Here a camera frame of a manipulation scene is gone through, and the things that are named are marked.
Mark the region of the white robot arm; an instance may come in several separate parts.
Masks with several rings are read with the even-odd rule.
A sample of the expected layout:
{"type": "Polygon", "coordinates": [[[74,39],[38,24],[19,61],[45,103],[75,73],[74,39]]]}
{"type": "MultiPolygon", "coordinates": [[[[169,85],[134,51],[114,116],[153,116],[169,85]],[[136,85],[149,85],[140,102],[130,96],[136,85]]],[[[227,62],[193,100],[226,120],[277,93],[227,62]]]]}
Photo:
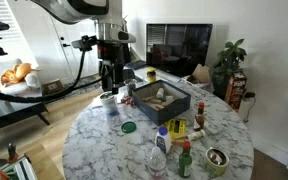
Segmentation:
{"type": "Polygon", "coordinates": [[[42,7],[57,21],[73,25],[85,19],[93,20],[97,33],[84,35],[71,45],[82,52],[97,46],[100,62],[100,77],[103,91],[117,94],[124,84],[123,47],[135,43],[136,37],[125,30],[122,17],[122,0],[31,0],[42,7]]]}

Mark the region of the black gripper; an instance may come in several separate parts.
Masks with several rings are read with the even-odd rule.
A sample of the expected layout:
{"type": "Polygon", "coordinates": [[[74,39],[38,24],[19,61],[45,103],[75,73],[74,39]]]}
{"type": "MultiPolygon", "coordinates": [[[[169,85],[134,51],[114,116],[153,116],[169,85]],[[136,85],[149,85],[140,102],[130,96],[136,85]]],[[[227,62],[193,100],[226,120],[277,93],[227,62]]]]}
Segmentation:
{"type": "Polygon", "coordinates": [[[112,94],[118,94],[124,80],[124,65],[130,61],[128,44],[100,41],[97,47],[102,89],[112,90],[112,94]]]}

